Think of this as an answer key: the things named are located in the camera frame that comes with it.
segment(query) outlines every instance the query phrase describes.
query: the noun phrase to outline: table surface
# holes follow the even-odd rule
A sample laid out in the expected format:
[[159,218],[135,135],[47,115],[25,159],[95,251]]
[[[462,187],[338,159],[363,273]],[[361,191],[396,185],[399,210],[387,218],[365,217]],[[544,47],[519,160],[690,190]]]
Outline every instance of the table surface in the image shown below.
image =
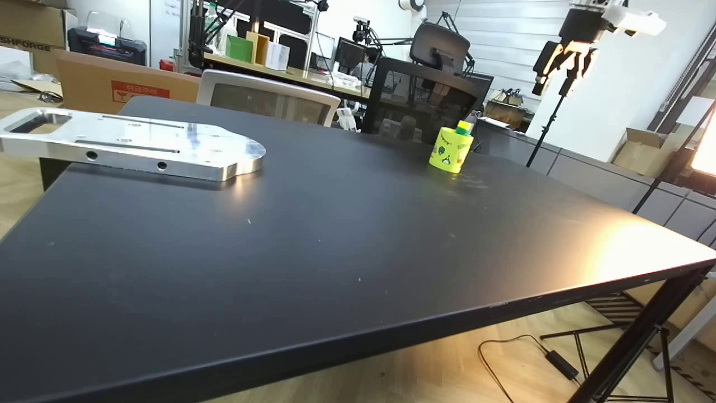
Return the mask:
[[135,97],[268,147],[233,185],[72,165],[0,243],[0,401],[190,401],[687,273],[715,251],[521,165]]
[[291,82],[309,84],[315,90],[330,90],[330,92],[336,92],[338,95],[352,95],[352,97],[365,97],[365,100],[370,97],[370,86],[363,86],[361,92],[350,90],[350,86],[340,86],[340,84],[334,84],[331,78],[322,72],[305,72],[305,68],[295,68],[295,67],[280,72],[280,68],[268,68],[266,65],[227,57],[221,53],[205,53],[205,59],[210,59],[215,65],[228,65],[228,67],[235,67],[243,72],[255,72],[262,76],[274,76],[274,78],[291,80]]

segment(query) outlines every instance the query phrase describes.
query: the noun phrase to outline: power cord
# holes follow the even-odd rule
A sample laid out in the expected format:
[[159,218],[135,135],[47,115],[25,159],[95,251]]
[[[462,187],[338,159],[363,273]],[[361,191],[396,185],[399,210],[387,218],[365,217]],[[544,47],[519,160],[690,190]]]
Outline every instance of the power cord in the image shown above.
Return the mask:
[[484,347],[485,344],[508,344],[508,343],[517,343],[521,337],[528,337],[538,344],[538,348],[542,348],[544,357],[566,378],[566,380],[573,380],[573,383],[581,383],[578,375],[581,371],[563,356],[558,353],[556,348],[549,348],[535,333],[519,333],[515,337],[504,337],[504,340],[484,340],[476,344],[476,356],[484,361],[484,365],[489,366],[492,380],[497,383],[497,387],[501,390],[501,394],[515,403],[515,397],[510,395],[508,387],[499,380],[497,371],[492,369],[492,365],[489,362],[485,353],[484,353]]

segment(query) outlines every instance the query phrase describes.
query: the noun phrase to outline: green object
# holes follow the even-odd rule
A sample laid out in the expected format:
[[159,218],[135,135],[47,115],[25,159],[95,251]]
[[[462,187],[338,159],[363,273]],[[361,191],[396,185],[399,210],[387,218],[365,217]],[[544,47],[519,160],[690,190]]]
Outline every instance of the green object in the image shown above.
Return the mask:
[[227,56],[251,63],[253,41],[239,35],[227,35]]
[[472,125],[469,120],[459,120],[456,129],[442,127],[430,155],[430,165],[446,172],[462,172],[472,144],[470,131]]

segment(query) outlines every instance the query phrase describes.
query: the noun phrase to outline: floor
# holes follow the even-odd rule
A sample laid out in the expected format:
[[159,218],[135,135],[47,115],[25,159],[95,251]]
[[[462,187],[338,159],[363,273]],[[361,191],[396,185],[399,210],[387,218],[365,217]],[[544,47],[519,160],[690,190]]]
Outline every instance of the floor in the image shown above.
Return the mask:
[[[0,95],[0,115],[10,112]],[[29,159],[12,159],[0,155],[0,238],[22,218],[22,214],[40,199],[38,162]],[[476,356],[484,340],[504,340],[519,333],[550,333],[563,328],[605,325],[606,320],[588,303],[569,303],[538,316],[501,322],[494,327],[459,333],[452,337],[426,343],[418,347],[381,353],[374,357],[348,362],[340,366],[295,375],[283,383],[255,387],[248,391],[215,397],[212,403],[475,403],[508,401],[490,371]],[[584,337],[588,361],[596,362],[619,337],[620,331],[602,331]],[[549,347],[565,353],[578,365],[570,337],[549,340]],[[489,344],[485,356],[515,401],[525,403],[560,403],[566,401],[578,385],[565,380],[539,348],[528,340],[510,344]],[[708,403],[696,387],[675,375],[676,401]],[[620,394],[666,394],[662,373],[651,366],[644,353],[623,380]]]

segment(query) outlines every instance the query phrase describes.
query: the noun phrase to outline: metal bracket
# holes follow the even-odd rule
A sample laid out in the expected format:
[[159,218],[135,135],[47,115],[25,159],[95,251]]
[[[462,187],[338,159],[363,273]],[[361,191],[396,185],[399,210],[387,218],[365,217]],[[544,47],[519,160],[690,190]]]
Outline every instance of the metal bracket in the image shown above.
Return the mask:
[[31,106],[0,119],[0,151],[228,181],[261,168],[266,147],[217,125]]

